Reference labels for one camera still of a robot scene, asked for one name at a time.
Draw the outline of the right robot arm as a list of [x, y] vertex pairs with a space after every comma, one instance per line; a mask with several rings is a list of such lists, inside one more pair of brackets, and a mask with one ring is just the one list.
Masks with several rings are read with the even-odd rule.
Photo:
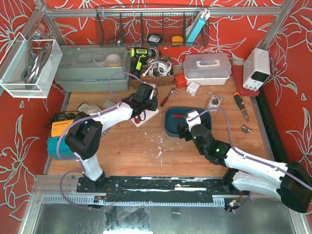
[[288, 208], [306, 213], [312, 200], [312, 178], [296, 161], [266, 160], [216, 140], [204, 124], [177, 126], [180, 138], [192, 140], [199, 153], [212, 164], [227, 167], [224, 189], [250, 191], [280, 200]]

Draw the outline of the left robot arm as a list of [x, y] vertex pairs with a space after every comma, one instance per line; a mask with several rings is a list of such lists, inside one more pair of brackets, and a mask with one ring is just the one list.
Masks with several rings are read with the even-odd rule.
[[103, 132], [110, 127], [138, 117], [141, 113], [156, 111], [157, 87], [152, 83], [141, 83], [136, 92], [97, 114], [79, 112], [69, 128], [65, 143], [74, 153], [83, 168], [83, 179], [92, 190], [104, 188], [105, 173], [99, 165], [97, 151]]

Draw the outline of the red handled ratchet wrench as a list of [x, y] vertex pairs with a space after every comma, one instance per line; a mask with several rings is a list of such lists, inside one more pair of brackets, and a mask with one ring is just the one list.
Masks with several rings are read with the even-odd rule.
[[166, 102], [168, 101], [169, 97], [173, 94], [173, 93], [178, 93], [178, 90], [176, 88], [172, 88], [171, 91], [169, 92], [169, 94], [164, 98], [164, 100], [161, 102], [160, 106], [163, 107]]

